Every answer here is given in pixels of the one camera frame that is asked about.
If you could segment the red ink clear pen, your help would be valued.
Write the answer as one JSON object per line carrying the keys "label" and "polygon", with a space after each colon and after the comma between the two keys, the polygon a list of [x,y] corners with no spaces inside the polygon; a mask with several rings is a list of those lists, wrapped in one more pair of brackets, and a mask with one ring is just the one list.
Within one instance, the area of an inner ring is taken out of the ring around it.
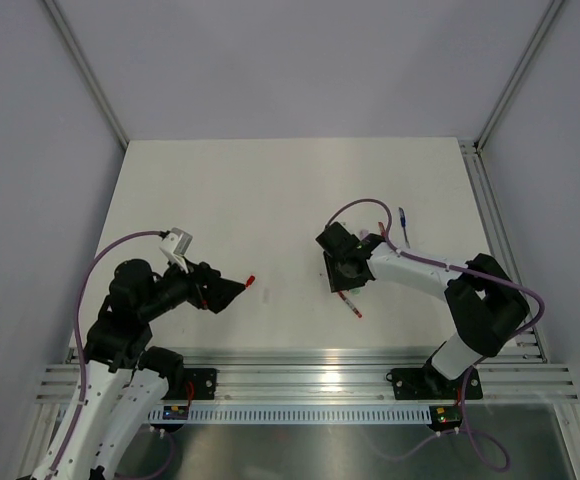
{"label": "red ink clear pen", "polygon": [[344,294],[344,292],[337,292],[339,298],[345,303],[345,305],[355,314],[359,319],[363,318],[361,311],[354,305],[354,303]]}

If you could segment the red grip gel pen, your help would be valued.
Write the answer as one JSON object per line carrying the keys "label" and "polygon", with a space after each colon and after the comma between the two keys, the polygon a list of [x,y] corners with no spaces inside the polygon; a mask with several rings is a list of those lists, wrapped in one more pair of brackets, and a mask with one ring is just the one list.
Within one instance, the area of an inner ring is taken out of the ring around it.
{"label": "red grip gel pen", "polygon": [[382,236],[384,241],[387,243],[389,240],[389,235],[388,235],[387,230],[385,228],[385,225],[382,221],[378,222],[378,228],[379,228],[380,235]]}

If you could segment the blue grip gel pen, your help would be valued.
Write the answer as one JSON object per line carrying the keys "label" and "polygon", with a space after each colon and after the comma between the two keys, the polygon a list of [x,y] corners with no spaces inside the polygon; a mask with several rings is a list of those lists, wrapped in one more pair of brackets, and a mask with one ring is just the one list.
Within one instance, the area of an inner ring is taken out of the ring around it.
{"label": "blue grip gel pen", "polygon": [[407,230],[406,213],[405,213],[405,210],[401,206],[398,208],[398,212],[399,212],[399,220],[400,220],[401,230],[403,233],[404,244],[405,244],[406,248],[410,249],[411,244],[409,241],[409,235],[408,235],[408,230]]}

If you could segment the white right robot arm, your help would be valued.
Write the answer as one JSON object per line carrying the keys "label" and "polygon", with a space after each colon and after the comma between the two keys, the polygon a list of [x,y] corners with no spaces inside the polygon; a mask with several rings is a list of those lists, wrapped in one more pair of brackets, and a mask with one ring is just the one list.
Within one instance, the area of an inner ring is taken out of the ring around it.
{"label": "white right robot arm", "polygon": [[489,255],[454,266],[393,247],[377,234],[360,239],[338,222],[327,226],[316,242],[334,293],[380,281],[446,303],[456,332],[431,355],[424,371],[425,387],[433,395],[448,395],[469,366],[497,356],[529,314],[528,302]]}

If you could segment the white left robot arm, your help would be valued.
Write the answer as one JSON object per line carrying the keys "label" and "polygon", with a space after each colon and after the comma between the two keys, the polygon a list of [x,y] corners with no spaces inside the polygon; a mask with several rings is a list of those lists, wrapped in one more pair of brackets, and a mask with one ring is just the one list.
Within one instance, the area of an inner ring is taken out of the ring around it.
{"label": "white left robot arm", "polygon": [[156,403],[194,391],[182,355],[149,344],[151,321],[184,303],[218,314],[246,288],[205,262],[161,275],[141,259],[118,265],[79,355],[65,417],[32,478],[114,478]]}

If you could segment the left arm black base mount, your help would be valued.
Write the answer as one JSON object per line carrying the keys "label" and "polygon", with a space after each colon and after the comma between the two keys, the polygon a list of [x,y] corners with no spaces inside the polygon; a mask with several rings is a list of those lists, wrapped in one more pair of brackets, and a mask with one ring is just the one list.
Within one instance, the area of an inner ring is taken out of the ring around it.
{"label": "left arm black base mount", "polygon": [[166,401],[214,400],[218,371],[214,368],[183,368],[169,374]]}

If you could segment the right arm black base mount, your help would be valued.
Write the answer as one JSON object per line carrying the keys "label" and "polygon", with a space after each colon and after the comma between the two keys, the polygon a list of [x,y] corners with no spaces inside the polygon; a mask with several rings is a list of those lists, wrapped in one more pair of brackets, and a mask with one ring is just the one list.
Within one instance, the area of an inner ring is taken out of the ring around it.
{"label": "right arm black base mount", "polygon": [[484,398],[478,372],[471,369],[448,380],[434,369],[393,368],[385,375],[396,400],[457,401]]}

